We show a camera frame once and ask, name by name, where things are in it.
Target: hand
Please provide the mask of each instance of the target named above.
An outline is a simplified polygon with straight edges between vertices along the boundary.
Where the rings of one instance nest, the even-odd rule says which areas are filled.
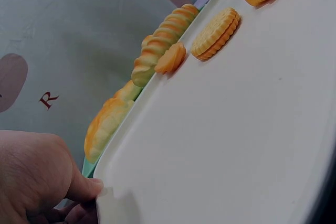
[[[0,223],[98,223],[94,199],[102,188],[81,175],[60,137],[0,131]],[[64,198],[75,203],[54,209]]]

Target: round cookie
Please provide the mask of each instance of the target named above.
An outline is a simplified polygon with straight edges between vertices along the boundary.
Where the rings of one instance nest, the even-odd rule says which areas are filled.
[[[201,55],[197,56],[197,59],[201,61],[205,61],[210,59],[213,55],[217,53],[218,50],[220,50],[226,42],[230,39],[230,36],[234,33],[236,30],[238,24],[240,21],[240,17],[236,16],[233,20],[233,22],[230,24],[230,26],[226,29],[226,31],[220,36],[218,41],[216,41],[208,50],[206,50]]]
[[[224,35],[235,19],[237,21],[237,17],[239,21],[239,14],[232,7],[225,8],[218,13],[197,35],[192,44],[191,53],[197,58],[210,49],[216,42],[223,45],[226,42],[224,38],[227,38],[227,36],[222,37],[222,35]]]

